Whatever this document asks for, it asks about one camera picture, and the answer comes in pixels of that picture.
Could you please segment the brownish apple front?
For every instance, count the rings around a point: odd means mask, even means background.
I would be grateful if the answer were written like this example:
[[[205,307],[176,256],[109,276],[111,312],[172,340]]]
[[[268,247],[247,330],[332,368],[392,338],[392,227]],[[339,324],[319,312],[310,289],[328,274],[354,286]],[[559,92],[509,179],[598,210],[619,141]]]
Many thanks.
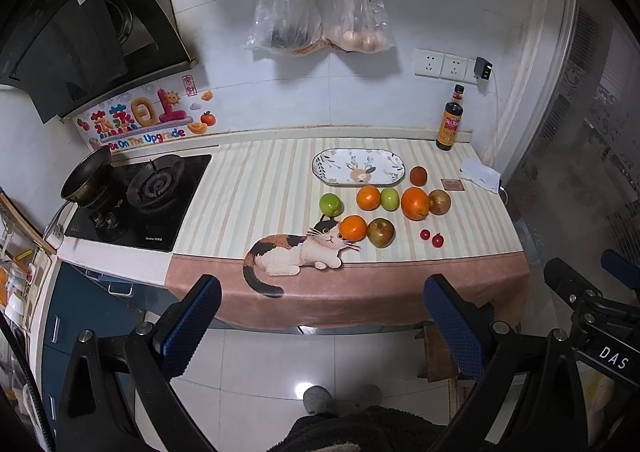
[[[367,238],[378,249],[391,245],[395,233],[395,226],[386,218],[375,218],[367,227]]]

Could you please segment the brownish apple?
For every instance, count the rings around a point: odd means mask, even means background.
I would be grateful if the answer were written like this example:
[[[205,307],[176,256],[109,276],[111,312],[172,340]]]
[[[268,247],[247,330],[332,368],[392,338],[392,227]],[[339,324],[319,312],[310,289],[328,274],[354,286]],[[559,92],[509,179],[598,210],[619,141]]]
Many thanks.
[[[391,245],[395,233],[395,226],[386,218],[375,218],[367,227],[367,238],[378,249]]]
[[[434,189],[428,195],[430,212],[434,215],[445,215],[451,207],[450,195],[442,189]]]

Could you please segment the large orange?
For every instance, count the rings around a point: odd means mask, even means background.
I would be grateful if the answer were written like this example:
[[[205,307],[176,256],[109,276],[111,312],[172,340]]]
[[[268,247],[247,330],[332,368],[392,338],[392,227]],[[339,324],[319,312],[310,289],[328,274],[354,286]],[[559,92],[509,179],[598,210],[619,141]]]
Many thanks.
[[[402,213],[410,220],[424,220],[431,210],[428,194],[421,188],[410,187],[404,191],[400,199]]]

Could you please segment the green apple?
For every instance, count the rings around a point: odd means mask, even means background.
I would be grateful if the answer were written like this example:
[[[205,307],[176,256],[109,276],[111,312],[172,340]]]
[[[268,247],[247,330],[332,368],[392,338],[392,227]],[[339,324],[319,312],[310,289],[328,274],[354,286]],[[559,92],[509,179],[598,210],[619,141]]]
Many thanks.
[[[342,200],[334,193],[325,193],[319,201],[319,209],[323,216],[337,217],[344,211]]]
[[[400,197],[395,188],[384,188],[380,192],[380,205],[387,212],[395,212],[399,209]]]

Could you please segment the small dark orange fruit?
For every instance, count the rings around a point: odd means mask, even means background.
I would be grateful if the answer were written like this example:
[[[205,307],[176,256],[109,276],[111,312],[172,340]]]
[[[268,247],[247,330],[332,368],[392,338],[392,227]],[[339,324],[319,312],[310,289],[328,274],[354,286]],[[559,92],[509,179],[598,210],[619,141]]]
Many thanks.
[[[409,179],[413,186],[424,187],[427,183],[427,178],[427,170],[423,166],[415,166],[411,168]]]

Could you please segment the wooden stool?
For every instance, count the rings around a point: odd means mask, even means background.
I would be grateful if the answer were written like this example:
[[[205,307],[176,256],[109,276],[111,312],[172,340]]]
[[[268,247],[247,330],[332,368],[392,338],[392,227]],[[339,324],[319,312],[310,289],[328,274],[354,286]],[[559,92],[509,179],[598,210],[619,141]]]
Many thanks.
[[[424,365],[418,377],[428,383],[444,382],[448,394],[448,418],[452,420],[460,409],[459,370],[449,348],[433,321],[425,321],[414,336],[422,342]]]

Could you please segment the blue kitchen cabinet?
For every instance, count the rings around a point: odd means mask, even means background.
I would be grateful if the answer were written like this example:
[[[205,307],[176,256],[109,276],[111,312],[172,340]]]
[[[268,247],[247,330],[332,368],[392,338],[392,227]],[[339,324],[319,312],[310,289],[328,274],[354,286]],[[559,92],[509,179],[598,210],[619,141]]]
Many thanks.
[[[176,296],[161,287],[61,265],[42,347],[41,398],[52,428],[58,427],[58,405],[78,334],[90,329],[99,337],[125,335],[149,313],[159,316],[175,302]]]

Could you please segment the grey slipper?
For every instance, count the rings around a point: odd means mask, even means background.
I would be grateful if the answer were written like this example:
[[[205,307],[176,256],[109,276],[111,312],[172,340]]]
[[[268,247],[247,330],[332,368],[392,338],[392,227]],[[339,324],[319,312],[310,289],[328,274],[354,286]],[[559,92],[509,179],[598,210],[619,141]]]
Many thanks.
[[[332,394],[324,387],[314,385],[303,393],[303,406],[308,415],[336,414],[336,403]]]
[[[352,400],[352,407],[356,411],[363,411],[371,406],[379,406],[383,400],[383,393],[376,385],[367,384],[361,386]]]

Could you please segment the small brown coaster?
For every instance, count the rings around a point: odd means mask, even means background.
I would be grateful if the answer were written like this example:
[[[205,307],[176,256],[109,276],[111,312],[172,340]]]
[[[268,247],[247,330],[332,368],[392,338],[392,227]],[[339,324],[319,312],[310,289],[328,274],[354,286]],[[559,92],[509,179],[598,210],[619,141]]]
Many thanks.
[[[445,191],[464,191],[464,185],[461,179],[442,179],[442,189]]]

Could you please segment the grey slipper left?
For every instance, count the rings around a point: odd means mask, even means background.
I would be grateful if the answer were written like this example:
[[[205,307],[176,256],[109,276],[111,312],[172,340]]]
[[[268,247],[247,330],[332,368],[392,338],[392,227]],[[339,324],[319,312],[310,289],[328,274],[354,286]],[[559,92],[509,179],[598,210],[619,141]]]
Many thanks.
[[[336,414],[336,403],[332,394],[324,387],[314,385],[303,393],[303,406],[308,415]]]

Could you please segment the oval floral ceramic plate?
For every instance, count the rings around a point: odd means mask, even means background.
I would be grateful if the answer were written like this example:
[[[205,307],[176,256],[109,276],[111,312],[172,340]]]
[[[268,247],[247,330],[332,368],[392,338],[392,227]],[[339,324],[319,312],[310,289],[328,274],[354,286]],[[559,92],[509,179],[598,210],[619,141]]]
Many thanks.
[[[333,187],[395,186],[404,179],[401,157],[386,149],[330,148],[316,154],[311,171]]]

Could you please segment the dark soy sauce bottle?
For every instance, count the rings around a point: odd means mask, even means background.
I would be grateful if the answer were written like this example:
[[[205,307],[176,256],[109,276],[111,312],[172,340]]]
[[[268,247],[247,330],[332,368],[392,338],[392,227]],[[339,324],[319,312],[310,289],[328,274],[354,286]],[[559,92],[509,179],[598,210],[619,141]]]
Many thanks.
[[[451,99],[445,105],[442,122],[440,122],[436,137],[436,147],[442,151],[449,151],[456,141],[463,114],[463,94],[464,86],[457,84],[454,87]]]

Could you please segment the black plug adapter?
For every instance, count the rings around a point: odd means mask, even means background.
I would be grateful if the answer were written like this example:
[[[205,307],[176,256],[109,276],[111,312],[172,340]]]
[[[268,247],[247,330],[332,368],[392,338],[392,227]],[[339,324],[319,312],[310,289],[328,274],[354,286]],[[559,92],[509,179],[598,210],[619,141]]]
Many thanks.
[[[492,73],[492,63],[484,57],[476,57],[473,75],[477,80],[489,81]]]

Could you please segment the plastic bag with eggs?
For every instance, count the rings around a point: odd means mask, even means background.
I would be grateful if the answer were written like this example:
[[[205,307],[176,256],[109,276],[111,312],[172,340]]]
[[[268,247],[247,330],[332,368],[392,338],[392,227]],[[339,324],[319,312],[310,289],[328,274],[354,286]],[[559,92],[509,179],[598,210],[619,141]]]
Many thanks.
[[[382,0],[322,0],[323,38],[346,53],[377,54],[396,46]]]

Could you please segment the colourful wall sticker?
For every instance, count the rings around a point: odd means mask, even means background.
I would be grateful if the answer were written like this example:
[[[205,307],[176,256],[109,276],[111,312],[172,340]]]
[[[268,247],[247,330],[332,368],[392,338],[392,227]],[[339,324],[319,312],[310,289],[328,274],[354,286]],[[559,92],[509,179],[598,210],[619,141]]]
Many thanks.
[[[73,117],[91,149],[112,152],[212,134],[214,91],[192,73],[168,76],[105,99]]]

